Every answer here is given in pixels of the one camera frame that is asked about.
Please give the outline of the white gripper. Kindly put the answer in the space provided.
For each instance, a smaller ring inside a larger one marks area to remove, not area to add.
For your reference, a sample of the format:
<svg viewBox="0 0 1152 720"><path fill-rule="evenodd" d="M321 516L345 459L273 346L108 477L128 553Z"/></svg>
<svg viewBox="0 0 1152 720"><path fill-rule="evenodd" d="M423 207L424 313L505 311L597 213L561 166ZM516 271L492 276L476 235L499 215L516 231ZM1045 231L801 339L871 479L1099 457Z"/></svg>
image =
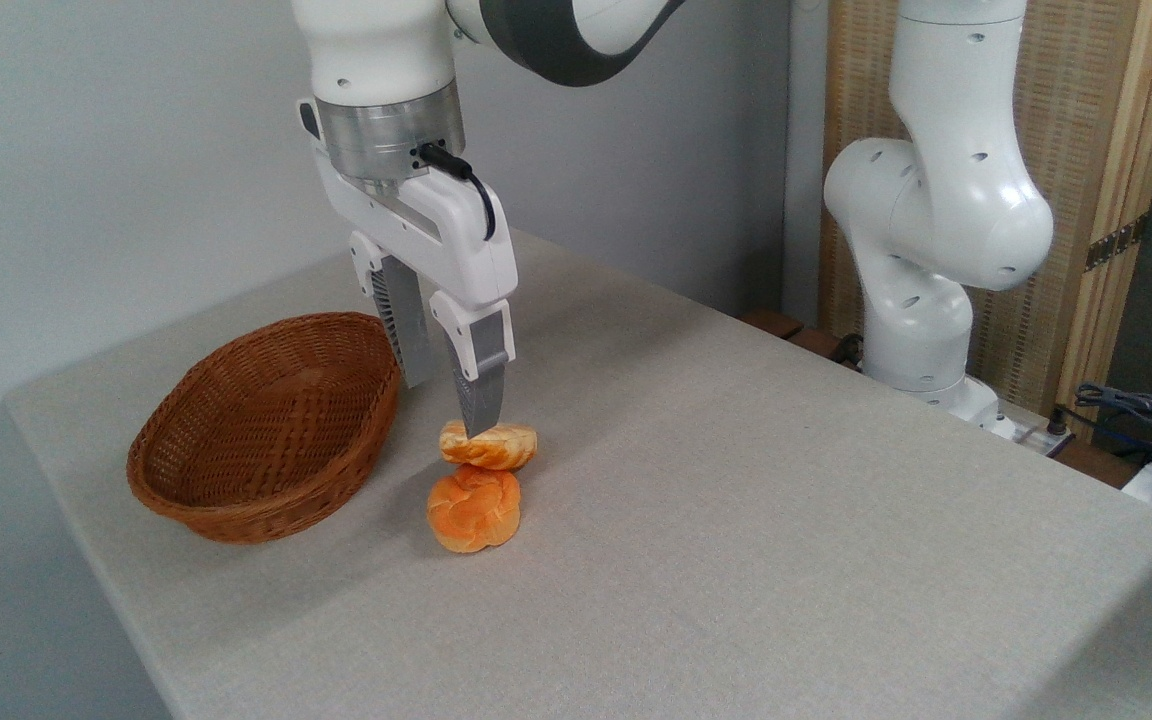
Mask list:
<svg viewBox="0 0 1152 720"><path fill-rule="evenodd" d="M506 364L516 359L506 300L516 291L518 273L493 188L477 190L429 169L397 183L396 191L369 194L329 161L314 99L300 103L302 124L319 132L311 145L329 204L356 229L349 251L361 290L376 304L404 382L420 386L435 372L419 273L439 288L431 296L431 314L442 325L467 437L495 427Z"/></svg>

